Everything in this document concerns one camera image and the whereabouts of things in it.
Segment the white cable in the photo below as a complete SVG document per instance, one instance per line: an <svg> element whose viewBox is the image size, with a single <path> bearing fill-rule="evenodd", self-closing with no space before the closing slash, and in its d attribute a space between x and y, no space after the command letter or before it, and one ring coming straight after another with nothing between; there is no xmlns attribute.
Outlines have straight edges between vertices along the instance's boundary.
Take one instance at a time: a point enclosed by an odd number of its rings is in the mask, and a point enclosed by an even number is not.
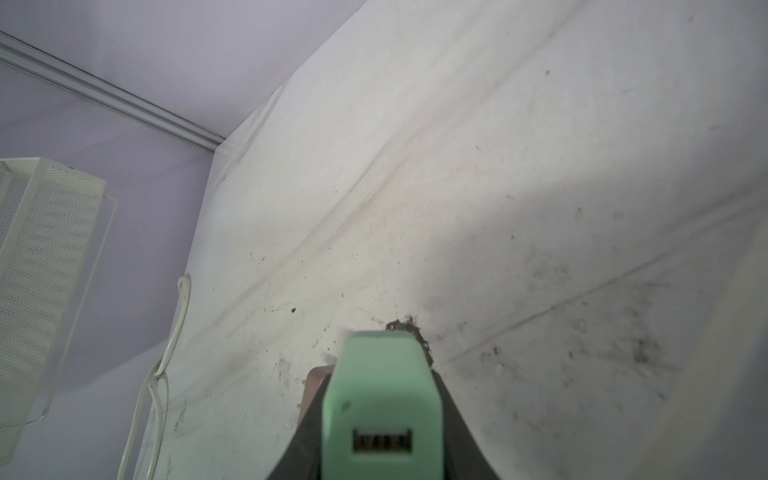
<svg viewBox="0 0 768 480"><path fill-rule="evenodd" d="M141 384L139 398L136 400L136 408L134 409L134 418L131 421L131 430L128 432L128 440L125 442L123 458L120 460L118 480L124 480L125 478L125 470L128 467L128 459L131 457L131 450L134 446L134 441L136 440L139 416L141 414L141 407L144 405L144 397L147 395L147 390L150 393L152 406L154 407L154 444L152 445L152 455L150 457L149 469L147 470L147 480L152 480L154 477L154 470L157 467L157 457L160 455L160 443L163 439L163 430L165 427L165 410L160 395L157 393L157 381L163 374L165 374L165 369L168 366L168 362L170 362L170 357L174 354L176 342L179 340L179 333L181 332L181 326L184 324L184 317L187 316L187 308L190 302L189 273L179 279L178 287L181 300L179 317L178 320L176 320L176 325L170 335L168 346L165 347L163 356L154 364L152 370L149 371L144 382Z"/></svg>

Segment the white mesh panel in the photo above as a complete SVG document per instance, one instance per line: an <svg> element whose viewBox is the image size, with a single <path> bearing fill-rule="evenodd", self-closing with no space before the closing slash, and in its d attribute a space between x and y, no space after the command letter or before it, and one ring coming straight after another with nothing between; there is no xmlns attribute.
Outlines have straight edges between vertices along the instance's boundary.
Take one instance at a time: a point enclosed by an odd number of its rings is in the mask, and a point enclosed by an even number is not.
<svg viewBox="0 0 768 480"><path fill-rule="evenodd" d="M104 194L103 180L47 160L29 210L17 211L38 160L7 165L0 205L0 465L11 461L80 276ZM18 239L11 222L22 222Z"/></svg>

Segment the lavender wall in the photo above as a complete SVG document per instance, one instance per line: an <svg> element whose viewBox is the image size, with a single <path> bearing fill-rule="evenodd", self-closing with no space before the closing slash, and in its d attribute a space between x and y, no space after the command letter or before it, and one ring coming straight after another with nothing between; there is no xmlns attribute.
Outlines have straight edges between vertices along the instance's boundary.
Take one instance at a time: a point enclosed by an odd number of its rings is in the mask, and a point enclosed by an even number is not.
<svg viewBox="0 0 768 480"><path fill-rule="evenodd" d="M0 478L112 478L170 332L211 156L0 68L0 157L37 156L104 178L120 206L61 395Z"/></svg>
<svg viewBox="0 0 768 480"><path fill-rule="evenodd" d="M4 0L0 30L227 136L365 0Z"/></svg>

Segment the molding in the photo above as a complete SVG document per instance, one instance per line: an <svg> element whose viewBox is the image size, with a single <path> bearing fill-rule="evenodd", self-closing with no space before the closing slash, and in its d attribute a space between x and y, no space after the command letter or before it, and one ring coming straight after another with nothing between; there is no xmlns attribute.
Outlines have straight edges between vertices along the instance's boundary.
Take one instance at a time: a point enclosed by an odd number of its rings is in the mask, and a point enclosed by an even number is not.
<svg viewBox="0 0 768 480"><path fill-rule="evenodd" d="M224 138L0 31L0 65L213 153Z"/></svg>

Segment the usb port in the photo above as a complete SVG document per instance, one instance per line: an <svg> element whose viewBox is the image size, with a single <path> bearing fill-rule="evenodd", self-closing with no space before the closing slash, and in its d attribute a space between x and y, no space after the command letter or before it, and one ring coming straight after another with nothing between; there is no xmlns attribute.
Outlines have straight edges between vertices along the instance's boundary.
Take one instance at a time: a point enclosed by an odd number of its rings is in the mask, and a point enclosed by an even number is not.
<svg viewBox="0 0 768 480"><path fill-rule="evenodd" d="M413 432L353 432L352 450L355 453L410 453L413 446Z"/></svg>

